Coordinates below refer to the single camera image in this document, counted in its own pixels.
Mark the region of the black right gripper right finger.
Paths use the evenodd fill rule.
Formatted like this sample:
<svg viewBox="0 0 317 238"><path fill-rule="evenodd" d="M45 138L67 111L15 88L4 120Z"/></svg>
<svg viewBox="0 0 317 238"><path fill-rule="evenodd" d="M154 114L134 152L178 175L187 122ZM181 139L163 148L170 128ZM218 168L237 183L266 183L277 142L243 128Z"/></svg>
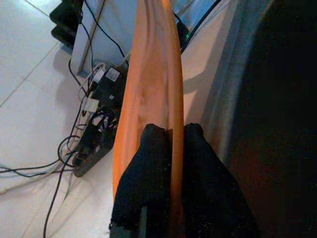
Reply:
<svg viewBox="0 0 317 238"><path fill-rule="evenodd" d="M188 238L259 237L238 182L197 123L184 127L182 200Z"/></svg>

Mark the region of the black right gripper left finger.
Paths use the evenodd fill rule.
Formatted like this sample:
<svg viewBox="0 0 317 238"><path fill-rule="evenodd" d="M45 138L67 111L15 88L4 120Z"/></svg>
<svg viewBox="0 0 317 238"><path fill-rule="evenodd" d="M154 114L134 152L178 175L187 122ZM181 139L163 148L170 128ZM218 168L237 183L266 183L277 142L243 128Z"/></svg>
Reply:
<svg viewBox="0 0 317 238"><path fill-rule="evenodd" d="M167 132L145 126L122 174L109 225L112 238L165 238L170 210L171 146Z"/></svg>

